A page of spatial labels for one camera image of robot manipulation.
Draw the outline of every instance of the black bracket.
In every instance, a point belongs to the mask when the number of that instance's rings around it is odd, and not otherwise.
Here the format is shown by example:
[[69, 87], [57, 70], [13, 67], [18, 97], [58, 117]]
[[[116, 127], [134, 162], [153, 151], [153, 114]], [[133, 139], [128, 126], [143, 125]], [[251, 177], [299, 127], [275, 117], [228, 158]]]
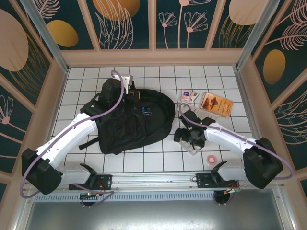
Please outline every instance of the black bracket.
[[[91, 189], [91, 190], [102, 190], [101, 184], [105, 190], [111, 190], [112, 186], [112, 175], [96, 175], [96, 182], [93, 184], [92, 187], [89, 186], [88, 183], [81, 184], [82, 187]], [[70, 184], [68, 187], [69, 190], [82, 190], [73, 184]]]
[[235, 180], [222, 181], [217, 184], [212, 180], [211, 172], [208, 173], [197, 173], [196, 183], [198, 188], [229, 188], [232, 187], [232, 183], [239, 187], [239, 182]]

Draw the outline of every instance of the flower drawing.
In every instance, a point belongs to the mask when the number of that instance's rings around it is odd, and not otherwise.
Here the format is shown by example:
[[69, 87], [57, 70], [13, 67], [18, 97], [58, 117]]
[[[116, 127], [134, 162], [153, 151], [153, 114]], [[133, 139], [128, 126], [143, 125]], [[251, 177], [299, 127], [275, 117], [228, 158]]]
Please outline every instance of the flower drawing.
[[[24, 132], [25, 131], [21, 128], [16, 127], [15, 125], [13, 125], [12, 123], [10, 123], [10, 116], [12, 114], [12, 110], [13, 110], [13, 105], [14, 105], [14, 100], [11, 97], [8, 97], [7, 100], [5, 100], [4, 96], [1, 95], [0, 96], [0, 125], [10, 125], [13, 128], [16, 128], [17, 130]], [[15, 138], [12, 138], [4, 133], [0, 132], [0, 136], [3, 136], [7, 139], [10, 139], [12, 141], [15, 141], [17, 143], [22, 143], [20, 140], [17, 140]]]
[[208, 29], [206, 23], [206, 13], [194, 13], [191, 17], [191, 12], [184, 14], [184, 23], [188, 32], [187, 48], [189, 47], [189, 34], [192, 32], [203, 31]]
[[181, 26], [181, 15], [183, 7], [189, 5], [201, 5], [209, 2], [211, 2], [211, 0], [179, 0], [181, 7], [180, 7], [179, 24], [178, 24], [178, 49], [180, 49], [180, 26]]
[[174, 13], [159, 13], [159, 19], [161, 22], [161, 25], [163, 26], [163, 31], [164, 31], [164, 40], [165, 40], [165, 45], [166, 48], [168, 49], [167, 41], [166, 41], [166, 34], [165, 34], [165, 28], [173, 25], [177, 25], [178, 22], [175, 20]]

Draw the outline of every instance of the white tiled surface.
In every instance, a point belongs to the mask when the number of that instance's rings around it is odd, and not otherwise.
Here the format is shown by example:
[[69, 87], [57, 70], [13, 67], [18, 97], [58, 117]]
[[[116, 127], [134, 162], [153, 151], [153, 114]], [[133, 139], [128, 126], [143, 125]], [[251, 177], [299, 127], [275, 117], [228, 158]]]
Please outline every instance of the white tiled surface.
[[[240, 91], [231, 66], [151, 66], [151, 67], [103, 67], [103, 68], [72, 68], [65, 86], [53, 136], [66, 127], [79, 113], [82, 106], [89, 102], [102, 88], [111, 70], [129, 73], [134, 77], [136, 88], [158, 90], [171, 98], [174, 103], [180, 102], [181, 89], [191, 89], [200, 94], [195, 106], [200, 106], [206, 92], [226, 97], [234, 101], [230, 118], [218, 117], [224, 127], [251, 137], [250, 127], [240, 96]], [[128, 172], [176, 172], [210, 170], [222, 160], [238, 159], [227, 149], [212, 142], [196, 156], [182, 151], [181, 146], [174, 142], [174, 133], [180, 125], [178, 112], [173, 128], [164, 140], [139, 149], [125, 151], [119, 155], [102, 154], [98, 143], [79, 150], [75, 146], [62, 161], [62, 165], [74, 166], [86, 163], [98, 173]], [[97, 137], [95, 131], [83, 138], [83, 144]], [[217, 162], [207, 163], [207, 157], [213, 155]]]

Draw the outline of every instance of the black backpack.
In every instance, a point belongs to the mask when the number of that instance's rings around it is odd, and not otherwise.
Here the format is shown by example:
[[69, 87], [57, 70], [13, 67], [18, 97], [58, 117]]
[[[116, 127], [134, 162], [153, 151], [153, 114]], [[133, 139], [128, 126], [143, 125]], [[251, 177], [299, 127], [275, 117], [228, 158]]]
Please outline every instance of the black backpack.
[[124, 99], [113, 112], [102, 117], [98, 137], [80, 145], [81, 150], [99, 142], [102, 153], [117, 155], [156, 143], [169, 135], [175, 117], [174, 102], [155, 90], [137, 90], [134, 82], [131, 92], [136, 95], [134, 105]]

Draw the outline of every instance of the book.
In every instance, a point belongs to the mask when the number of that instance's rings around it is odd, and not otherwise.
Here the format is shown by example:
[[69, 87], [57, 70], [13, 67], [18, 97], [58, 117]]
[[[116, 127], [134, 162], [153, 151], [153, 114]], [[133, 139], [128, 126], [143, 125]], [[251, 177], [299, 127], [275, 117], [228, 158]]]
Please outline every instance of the book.
[[230, 116], [233, 104], [233, 101], [207, 92], [202, 99], [200, 109], [228, 117]]

